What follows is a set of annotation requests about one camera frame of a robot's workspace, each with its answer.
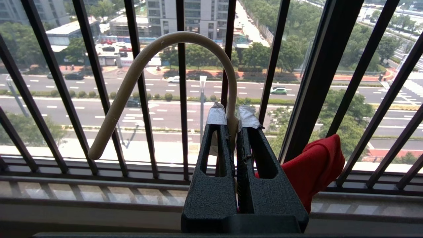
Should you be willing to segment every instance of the red towel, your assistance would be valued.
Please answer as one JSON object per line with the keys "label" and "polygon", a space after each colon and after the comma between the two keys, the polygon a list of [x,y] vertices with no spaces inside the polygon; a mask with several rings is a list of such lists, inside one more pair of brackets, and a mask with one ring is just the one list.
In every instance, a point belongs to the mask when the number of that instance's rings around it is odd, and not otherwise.
{"label": "red towel", "polygon": [[342,172],[344,164],[341,141],[335,134],[307,144],[302,154],[284,163],[282,169],[310,213],[313,195],[334,181]]}

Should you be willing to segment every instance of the apartment building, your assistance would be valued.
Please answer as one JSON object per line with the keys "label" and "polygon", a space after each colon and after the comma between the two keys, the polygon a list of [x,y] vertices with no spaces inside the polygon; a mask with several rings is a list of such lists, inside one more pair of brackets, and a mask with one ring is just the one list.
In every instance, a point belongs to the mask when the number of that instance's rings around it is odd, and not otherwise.
{"label": "apartment building", "polygon": [[[34,3],[37,7],[41,21],[47,22],[55,27],[70,22],[63,1],[34,0]],[[3,22],[29,24],[20,0],[0,0],[0,23]]]}
{"label": "apartment building", "polygon": [[[185,0],[185,27],[210,39],[226,37],[228,0]],[[176,31],[176,1],[147,0],[149,36]]]}

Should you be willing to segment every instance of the building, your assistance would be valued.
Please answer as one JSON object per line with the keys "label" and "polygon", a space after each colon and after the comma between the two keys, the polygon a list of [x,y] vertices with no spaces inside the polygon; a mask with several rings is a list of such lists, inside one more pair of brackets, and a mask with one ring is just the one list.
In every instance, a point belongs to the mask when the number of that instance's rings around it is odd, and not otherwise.
{"label": "building", "polygon": [[[228,0],[185,0],[185,27],[210,39],[224,39],[228,21]],[[176,1],[148,0],[149,36],[176,31]]]}
{"label": "building", "polygon": [[[148,18],[137,16],[137,28],[139,37],[148,37]],[[110,20],[110,35],[113,36],[129,36],[128,18],[126,15],[120,15],[117,18]]]}
{"label": "building", "polygon": [[[41,21],[54,27],[70,22],[63,1],[34,0]],[[25,10],[20,0],[0,0],[0,23],[20,22],[29,25]]]}
{"label": "building", "polygon": [[[88,20],[93,36],[97,37],[100,34],[100,22],[97,21],[94,17],[90,17]],[[46,34],[53,50],[56,52],[65,49],[69,45],[69,39],[74,37],[82,37],[78,21],[48,30],[46,31]]]}

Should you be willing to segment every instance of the window bar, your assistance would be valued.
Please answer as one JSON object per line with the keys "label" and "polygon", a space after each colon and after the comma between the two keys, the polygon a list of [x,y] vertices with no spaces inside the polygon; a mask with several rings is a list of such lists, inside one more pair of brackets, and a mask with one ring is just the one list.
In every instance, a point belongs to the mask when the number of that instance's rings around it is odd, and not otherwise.
{"label": "window bar", "polygon": [[373,188],[374,184],[377,182],[380,176],[382,176],[386,168],[394,160],[395,156],[398,154],[398,152],[405,145],[405,143],[408,141],[410,136],[414,133],[414,131],[420,125],[422,119],[423,119],[423,105],[420,106],[419,110],[417,110],[413,118],[411,118],[410,122],[407,124],[405,129],[401,132],[400,136],[392,145],[391,149],[388,151],[388,153],[383,158],[383,160],[380,162],[377,169],[372,173],[369,180],[366,182],[366,185],[368,188]]}
{"label": "window bar", "polygon": [[348,85],[348,88],[342,98],[341,104],[338,108],[338,111],[333,118],[332,124],[326,134],[326,137],[329,137],[335,134],[342,122],[342,119],[345,116],[345,113],[348,110],[348,107],[352,101],[352,98],[357,91],[358,86],[369,66],[369,63],[375,53],[377,46],[379,45],[380,40],[382,39],[383,34],[385,33],[386,27],[393,16],[399,0],[387,1],[382,13],[380,14],[379,19],[376,22],[376,25],[373,29],[373,32],[367,42],[367,45],[363,51],[363,54],[358,62],[357,68],[351,78],[351,81]]}
{"label": "window bar", "polygon": [[56,142],[54,141],[54,138],[52,134],[50,133],[49,128],[47,127],[46,122],[43,119],[43,116],[41,115],[40,110],[37,107],[37,104],[35,103],[31,92],[29,91],[28,87],[26,86],[26,83],[19,72],[18,67],[15,64],[15,61],[12,58],[12,55],[10,54],[9,50],[7,49],[6,43],[3,40],[3,37],[0,34],[0,57],[3,61],[7,71],[10,74],[10,77],[12,78],[13,82],[15,83],[16,88],[18,89],[19,93],[21,94],[22,99],[24,100],[27,109],[30,111],[35,123],[37,124],[38,129],[41,132],[41,135],[43,136],[48,148],[50,149],[54,159],[57,162],[57,165],[60,168],[60,171],[64,174],[68,172],[68,167],[63,160],[62,155],[60,154],[60,151],[56,145]]}
{"label": "window bar", "polygon": [[0,171],[6,171],[8,168],[9,166],[6,164],[6,162],[4,162],[0,155]]}
{"label": "window bar", "polygon": [[81,145],[82,151],[84,152],[85,158],[87,159],[91,172],[93,173],[93,175],[97,175],[99,170],[97,168],[96,163],[88,158],[89,146],[87,138],[82,129],[81,122],[79,121],[77,112],[69,95],[68,89],[63,79],[63,75],[60,72],[59,65],[56,61],[56,57],[47,38],[47,34],[45,33],[43,23],[41,22],[40,16],[38,15],[34,1],[22,0],[22,5],[25,9],[32,29],[34,30],[35,36],[37,37],[44,58],[47,62],[47,65],[49,66],[50,72],[55,80],[60,97],[63,101],[63,105],[65,106],[66,112],[69,115],[69,119],[71,120],[72,126],[74,127],[75,134],[77,135],[77,138]]}
{"label": "window bar", "polygon": [[363,136],[358,142],[358,145],[355,147],[354,152],[352,153],[351,157],[348,160],[348,163],[346,164],[343,171],[341,172],[341,175],[336,180],[337,186],[342,186],[343,183],[345,182],[346,178],[348,177],[348,174],[351,172],[353,166],[355,165],[357,160],[360,158],[361,153],[367,146],[367,143],[371,139],[373,133],[376,131],[377,127],[379,126],[380,122],[382,121],[383,117],[385,116],[386,112],[391,106],[392,102],[396,98],[398,92],[401,90],[402,86],[404,85],[411,71],[415,67],[416,63],[419,61],[422,53],[423,53],[423,34],[421,34],[420,37],[415,42],[413,48],[410,51],[410,54],[405,60],[403,66],[400,68],[391,87],[389,88],[388,92],[383,98],[382,103],[380,104],[379,108],[377,109],[376,113],[371,119],[369,125],[367,126]]}
{"label": "window bar", "polygon": [[6,133],[9,135],[10,139],[12,140],[13,144],[18,149],[19,153],[22,155],[22,158],[27,163],[28,167],[31,169],[32,172],[38,172],[38,165],[35,163],[34,159],[32,158],[32,155],[27,150],[24,142],[21,140],[21,138],[18,135],[18,132],[13,127],[10,120],[7,118],[6,113],[3,111],[3,109],[0,107],[0,122],[3,126]]}
{"label": "window bar", "polygon": [[362,4],[363,0],[326,1],[282,143],[280,162],[295,158],[308,143]]}
{"label": "window bar", "polygon": [[[233,29],[235,24],[235,8],[236,0],[229,0],[228,4],[228,20],[226,24],[226,41],[225,41],[225,53],[229,59],[232,57],[232,42],[233,42]],[[222,79],[222,93],[220,95],[220,103],[226,109],[226,103],[228,102],[228,76],[226,75],[225,69],[223,69]]]}
{"label": "window bar", "polygon": [[411,179],[416,176],[416,174],[422,169],[423,167],[423,154],[414,162],[413,166],[407,171],[407,173],[401,178],[401,180],[396,184],[396,187],[399,190],[404,190],[405,186],[411,181]]}
{"label": "window bar", "polygon": [[[85,10],[85,5],[83,0],[72,0],[75,13],[77,15],[82,37],[84,38],[85,47],[87,49],[88,58],[91,63],[91,68],[93,70],[94,79],[96,81],[97,90],[99,91],[100,99],[102,102],[104,113],[107,114],[110,108],[109,96],[107,94],[106,85],[104,83],[103,74],[100,67],[99,58],[97,57],[96,48],[94,45],[93,34],[91,33],[90,24],[87,18],[87,12]],[[122,175],[124,177],[128,176],[128,169],[125,164],[124,155],[122,152],[122,147],[120,144],[118,132],[115,128],[112,134],[113,144],[115,146],[116,154],[118,157],[119,165],[121,167]]]}
{"label": "window bar", "polygon": [[[185,30],[184,1],[176,1],[176,29]],[[182,154],[184,158],[184,180],[189,180],[188,175],[188,125],[187,125],[187,69],[185,66],[185,43],[178,44],[179,61],[179,94],[181,95],[181,127],[182,127]]]}
{"label": "window bar", "polygon": [[[135,57],[140,53],[140,41],[138,38],[138,27],[135,15],[134,1],[125,0],[126,17],[128,19],[128,30],[131,38],[132,54]],[[144,128],[146,130],[148,151],[150,153],[151,169],[153,171],[153,178],[158,179],[159,173],[157,171],[156,155],[154,151],[153,131],[151,129],[150,113],[148,109],[146,82],[144,73],[138,78],[138,91],[140,93],[141,111],[143,112]]]}
{"label": "window bar", "polygon": [[273,77],[275,75],[277,58],[279,57],[280,45],[282,44],[283,30],[285,29],[286,17],[288,16],[290,0],[281,0],[279,13],[277,16],[276,32],[272,42],[272,53],[270,55],[269,67],[267,68],[266,81],[264,82],[263,92],[261,94],[261,103],[258,113],[258,120],[261,124],[266,117],[267,103],[270,97],[270,88],[272,87]]}

